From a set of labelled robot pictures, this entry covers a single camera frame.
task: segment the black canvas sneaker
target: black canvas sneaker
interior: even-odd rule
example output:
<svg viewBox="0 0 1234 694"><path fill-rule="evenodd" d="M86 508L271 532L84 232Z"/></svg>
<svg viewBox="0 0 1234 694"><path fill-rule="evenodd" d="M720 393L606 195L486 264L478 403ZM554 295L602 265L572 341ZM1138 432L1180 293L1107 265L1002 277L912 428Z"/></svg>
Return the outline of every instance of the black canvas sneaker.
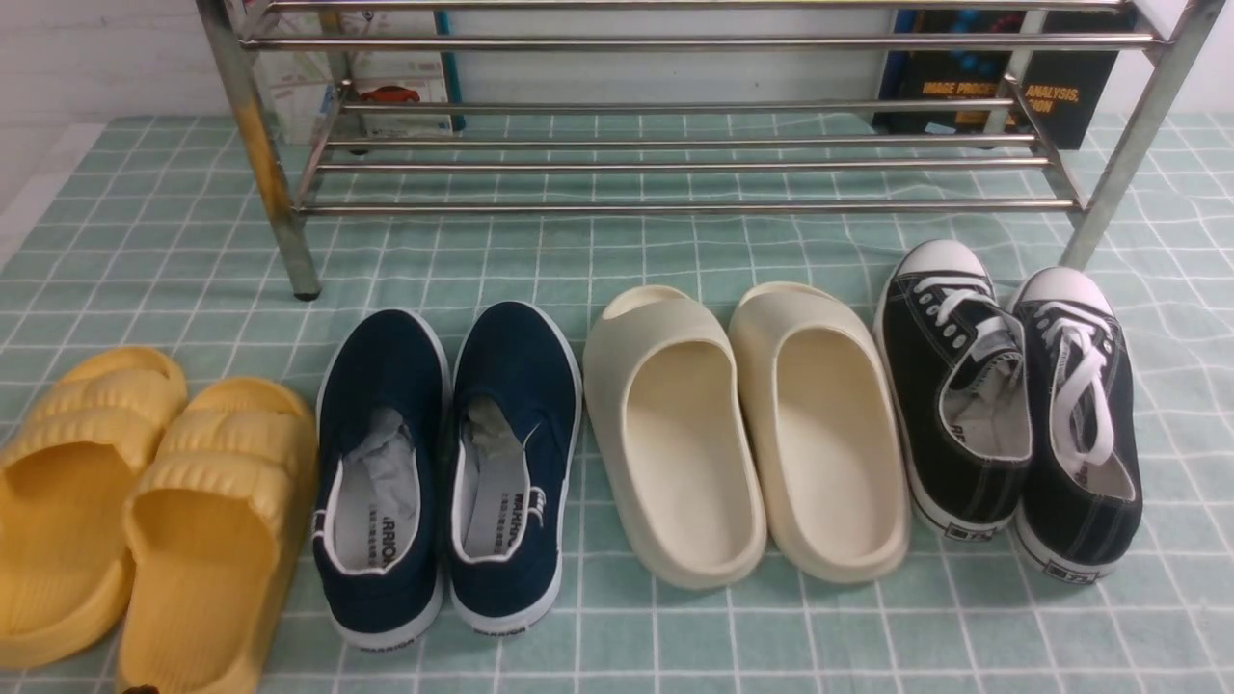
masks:
<svg viewBox="0 0 1234 694"><path fill-rule="evenodd" d="M1092 583L1127 552L1144 511L1123 328L1070 268L1030 277L1011 310L1025 326L1035 433L1016 533L1046 574Z"/></svg>
<svg viewBox="0 0 1234 694"><path fill-rule="evenodd" d="M1023 327L972 251L939 240L891 273L874 335L913 508L945 537L990 540L1011 521L1033 449Z"/></svg>

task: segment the toy car picture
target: toy car picture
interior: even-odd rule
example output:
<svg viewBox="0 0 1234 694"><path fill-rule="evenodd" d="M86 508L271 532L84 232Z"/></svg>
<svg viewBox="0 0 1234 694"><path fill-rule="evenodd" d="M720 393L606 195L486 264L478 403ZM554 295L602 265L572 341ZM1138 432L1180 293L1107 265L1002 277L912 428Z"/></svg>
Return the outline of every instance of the toy car picture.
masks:
<svg viewBox="0 0 1234 694"><path fill-rule="evenodd" d="M379 86L373 91L360 94L360 101L376 101L381 104L406 104L408 101L418 104L420 93L405 86Z"/></svg>

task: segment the canvas sneaker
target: canvas sneaker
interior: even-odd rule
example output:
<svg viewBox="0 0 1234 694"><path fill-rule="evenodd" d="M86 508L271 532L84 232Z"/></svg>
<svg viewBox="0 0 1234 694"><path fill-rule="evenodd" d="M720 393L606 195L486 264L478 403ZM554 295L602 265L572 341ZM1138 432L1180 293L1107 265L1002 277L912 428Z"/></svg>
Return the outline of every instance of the canvas sneaker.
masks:
<svg viewBox="0 0 1234 694"><path fill-rule="evenodd" d="M579 364L543 311L503 301L463 341L454 391L454 608L481 633L518 633L548 614L561 587Z"/></svg>
<svg viewBox="0 0 1234 694"><path fill-rule="evenodd" d="M373 314L327 368L312 551L334 626L358 648L405 646L441 610L432 466L449 395L445 353L416 314Z"/></svg>
<svg viewBox="0 0 1234 694"><path fill-rule="evenodd" d="M1035 435L1016 532L1046 574L1092 583L1144 511L1125 336L1097 285L1070 268L1034 274L1011 309L1027 331Z"/></svg>
<svg viewBox="0 0 1234 694"><path fill-rule="evenodd" d="M945 537L990 540L1011 521L1032 453L1023 327L972 251L939 240L891 273L874 335L913 508Z"/></svg>

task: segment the shoe rack leg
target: shoe rack leg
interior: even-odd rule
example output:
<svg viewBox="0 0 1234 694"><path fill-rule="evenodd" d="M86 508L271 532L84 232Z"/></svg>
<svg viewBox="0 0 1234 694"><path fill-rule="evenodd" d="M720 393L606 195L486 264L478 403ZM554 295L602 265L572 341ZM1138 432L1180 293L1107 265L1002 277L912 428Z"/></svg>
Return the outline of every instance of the shoe rack leg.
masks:
<svg viewBox="0 0 1234 694"><path fill-rule="evenodd" d="M253 64L239 47L227 14L227 0L196 1L227 101L231 102L236 125L244 141L248 163L257 179L257 189L270 219L274 240L279 245L279 254L291 279L291 290L296 299L312 301L321 294L321 284L317 282L312 254L305 243L302 220L291 207L288 177L265 122L265 109L253 77Z"/></svg>
<svg viewBox="0 0 1234 694"><path fill-rule="evenodd" d="M1224 5L1225 0L1187 0L1088 205L1076 217L1075 233L1059 264L1075 269L1088 264Z"/></svg>

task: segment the shoe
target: shoe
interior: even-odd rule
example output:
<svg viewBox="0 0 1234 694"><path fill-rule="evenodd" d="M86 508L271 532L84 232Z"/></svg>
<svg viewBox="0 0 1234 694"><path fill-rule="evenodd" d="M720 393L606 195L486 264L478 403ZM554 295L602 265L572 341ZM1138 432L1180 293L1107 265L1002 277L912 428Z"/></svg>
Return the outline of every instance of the shoe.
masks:
<svg viewBox="0 0 1234 694"><path fill-rule="evenodd" d="M951 240L909 251L879 301L913 506L951 540L988 541L1019 501L1033 451L1023 332Z"/></svg>
<svg viewBox="0 0 1234 694"><path fill-rule="evenodd" d="M563 506L582 417L570 343L543 311L502 301L463 340L450 495L450 592L475 631L520 633L561 588Z"/></svg>
<svg viewBox="0 0 1234 694"><path fill-rule="evenodd" d="M121 347L64 374L0 451L0 669L68 657L120 621L121 509L185 400L172 359Z"/></svg>
<svg viewBox="0 0 1234 694"><path fill-rule="evenodd" d="M1028 333L1035 433L1016 532L1046 574L1088 584L1113 571L1144 511L1125 336L1097 285L1070 268L1034 274L1011 310Z"/></svg>
<svg viewBox="0 0 1234 694"><path fill-rule="evenodd" d="M891 393L865 324L818 289L772 282L745 293L728 336L776 546L832 583L893 571L912 514Z"/></svg>
<svg viewBox="0 0 1234 694"><path fill-rule="evenodd" d="M125 501L137 578L116 692L255 692L316 494L299 395L231 378L194 398Z"/></svg>
<svg viewBox="0 0 1234 694"><path fill-rule="evenodd" d="M671 286L637 286L601 314L582 362L600 457L643 566L690 590L749 575L766 515L716 316Z"/></svg>
<svg viewBox="0 0 1234 694"><path fill-rule="evenodd" d="M448 373L428 324L385 310L339 346L317 396L313 558L334 629L357 648L406 646L442 608L432 467Z"/></svg>

